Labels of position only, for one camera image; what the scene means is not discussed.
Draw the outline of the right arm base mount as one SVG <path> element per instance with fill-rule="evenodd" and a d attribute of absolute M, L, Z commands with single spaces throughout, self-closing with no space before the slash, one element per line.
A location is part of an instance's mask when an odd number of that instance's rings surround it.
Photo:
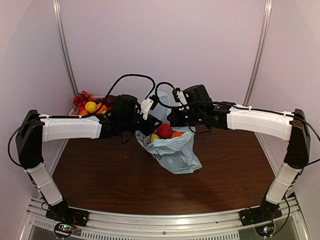
<path fill-rule="evenodd" d="M 265 199 L 262 200 L 260 206 L 247 207 L 238 214 L 243 227 L 270 222 L 283 215 L 279 204 L 273 204 Z"/>

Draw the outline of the red lychee bunch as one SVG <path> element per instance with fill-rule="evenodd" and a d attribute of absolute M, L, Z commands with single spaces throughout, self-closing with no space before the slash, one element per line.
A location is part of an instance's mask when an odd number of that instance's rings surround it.
<path fill-rule="evenodd" d="M 87 91 L 81 91 L 73 98 L 72 104 L 75 107 L 84 107 L 88 102 L 95 102 L 96 99 Z"/>

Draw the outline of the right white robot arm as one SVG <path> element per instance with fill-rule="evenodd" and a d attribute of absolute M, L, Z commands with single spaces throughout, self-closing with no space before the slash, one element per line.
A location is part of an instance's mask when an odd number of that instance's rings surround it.
<path fill-rule="evenodd" d="M 298 174 L 308 165 L 310 158 L 310 132 L 304 112 L 296 109 L 275 111 L 243 106 L 228 101 L 213 101 L 204 85 L 172 91 L 178 106 L 171 107 L 168 120 L 173 127 L 204 126 L 208 130 L 253 132 L 257 136 L 273 138 L 286 146 L 283 163 L 264 198 L 256 210 L 259 220 L 268 220 L 275 212 L 286 192 L 294 185 Z"/>

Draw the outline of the yellow fruit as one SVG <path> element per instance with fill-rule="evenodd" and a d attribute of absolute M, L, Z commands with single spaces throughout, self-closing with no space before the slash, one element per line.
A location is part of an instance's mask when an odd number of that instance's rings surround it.
<path fill-rule="evenodd" d="M 160 139 L 160 137 L 157 134 L 153 133 L 150 137 L 150 142 L 152 143 L 153 141 L 158 139 Z"/>

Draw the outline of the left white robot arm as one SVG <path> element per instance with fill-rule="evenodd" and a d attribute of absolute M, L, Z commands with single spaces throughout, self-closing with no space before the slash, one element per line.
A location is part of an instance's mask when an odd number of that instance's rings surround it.
<path fill-rule="evenodd" d="M 51 211 L 55 217 L 67 222 L 72 218 L 72 211 L 62 203 L 63 196 L 44 164 L 43 143 L 66 139 L 110 139 L 136 131 L 149 135 L 162 123 L 149 113 L 156 104 L 155 95 L 138 103 L 136 97 L 122 94 L 104 114 L 57 116 L 39 114 L 36 110 L 27 113 L 16 136 L 18 160 L 47 203 L 53 206 Z"/>

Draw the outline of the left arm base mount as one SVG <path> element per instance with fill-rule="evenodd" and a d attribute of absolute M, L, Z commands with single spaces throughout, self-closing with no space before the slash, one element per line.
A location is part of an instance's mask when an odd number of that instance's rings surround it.
<path fill-rule="evenodd" d="M 45 217 L 71 226 L 86 227 L 89 212 L 69 207 L 67 201 L 63 198 L 56 205 L 48 205 Z"/>

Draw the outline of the light blue printed plastic bag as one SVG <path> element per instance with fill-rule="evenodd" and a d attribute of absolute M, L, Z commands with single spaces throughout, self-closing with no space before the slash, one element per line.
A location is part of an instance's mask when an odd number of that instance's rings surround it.
<path fill-rule="evenodd" d="M 194 153 L 194 127 L 174 127 L 183 135 L 170 139 L 151 141 L 151 135 L 135 132 L 137 142 L 166 170 L 173 174 L 191 174 L 203 166 Z"/>

